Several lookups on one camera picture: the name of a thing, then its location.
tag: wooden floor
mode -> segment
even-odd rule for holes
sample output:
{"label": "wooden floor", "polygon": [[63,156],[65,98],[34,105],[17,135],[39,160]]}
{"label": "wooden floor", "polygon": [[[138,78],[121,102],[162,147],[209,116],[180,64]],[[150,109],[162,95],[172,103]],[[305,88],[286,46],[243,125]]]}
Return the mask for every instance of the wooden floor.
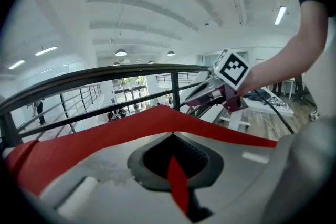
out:
{"label": "wooden floor", "polygon": [[[284,119],[292,127],[294,132],[298,133],[299,130],[309,122],[309,114],[311,113],[313,106],[304,101],[293,102],[293,97],[291,100],[289,100],[288,97],[281,97],[281,99],[288,103],[290,108],[294,111],[294,116],[292,118],[284,117]],[[220,116],[229,118],[230,114],[227,111],[223,111]],[[214,123],[228,127],[229,122],[220,120],[219,117]],[[238,130],[243,133],[271,140],[279,140],[280,137],[290,134],[289,130],[277,115],[259,113],[247,109],[243,112],[241,120],[251,123],[251,126],[248,128],[241,125],[239,126]]]}

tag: ceiling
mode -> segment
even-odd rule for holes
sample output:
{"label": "ceiling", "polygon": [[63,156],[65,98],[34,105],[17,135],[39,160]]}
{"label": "ceiling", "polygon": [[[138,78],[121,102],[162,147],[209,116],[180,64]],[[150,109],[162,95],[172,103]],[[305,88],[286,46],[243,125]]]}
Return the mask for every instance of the ceiling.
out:
{"label": "ceiling", "polygon": [[[288,14],[274,26],[280,5]],[[290,36],[298,24],[297,0],[17,0],[3,29],[0,73],[20,74],[73,52],[92,67],[165,61],[169,50],[178,57],[221,49],[223,41],[236,46],[242,36]],[[34,55],[52,46],[58,49]],[[120,48],[128,55],[115,56]]]}

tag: red fabric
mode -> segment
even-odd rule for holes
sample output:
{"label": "red fabric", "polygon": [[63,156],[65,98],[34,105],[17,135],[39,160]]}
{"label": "red fabric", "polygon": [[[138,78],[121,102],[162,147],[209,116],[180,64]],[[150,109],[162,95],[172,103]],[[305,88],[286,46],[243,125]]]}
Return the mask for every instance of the red fabric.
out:
{"label": "red fabric", "polygon": [[167,180],[171,184],[173,199],[179,208],[187,215],[189,203],[188,178],[174,156],[169,163]]}
{"label": "red fabric", "polygon": [[36,143],[22,165],[17,181],[21,187],[39,195],[56,177],[102,148],[174,131],[235,144],[277,145],[275,141],[233,131],[160,105],[82,132]]}
{"label": "red fabric", "polygon": [[33,140],[25,144],[18,145],[7,156],[6,158],[7,168],[14,176],[18,175],[30,151],[33,149],[34,145],[37,142],[38,140]]}

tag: white ceiling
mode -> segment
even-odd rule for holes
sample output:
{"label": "white ceiling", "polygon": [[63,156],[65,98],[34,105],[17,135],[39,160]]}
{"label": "white ceiling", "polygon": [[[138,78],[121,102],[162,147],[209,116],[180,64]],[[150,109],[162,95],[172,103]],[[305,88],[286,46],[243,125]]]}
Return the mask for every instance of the white ceiling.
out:
{"label": "white ceiling", "polygon": [[[280,5],[289,14],[274,26]],[[97,60],[100,66],[124,59],[165,61],[169,50],[178,57],[258,46],[246,40],[273,35],[286,39],[298,23],[297,0],[17,0],[2,35],[0,72],[19,74],[71,52],[94,67]],[[34,55],[51,46],[58,49]],[[119,48],[128,55],[115,56]],[[24,65],[8,70],[21,59]]]}

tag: human arm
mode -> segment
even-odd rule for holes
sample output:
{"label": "human arm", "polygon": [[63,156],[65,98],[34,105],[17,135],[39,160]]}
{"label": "human arm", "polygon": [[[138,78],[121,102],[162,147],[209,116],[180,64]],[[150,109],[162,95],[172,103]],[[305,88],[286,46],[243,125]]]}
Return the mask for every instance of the human arm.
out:
{"label": "human arm", "polygon": [[238,94],[296,77],[306,72],[324,50],[328,31],[328,12],[324,4],[301,4],[301,23],[297,35],[271,59],[252,67]]}

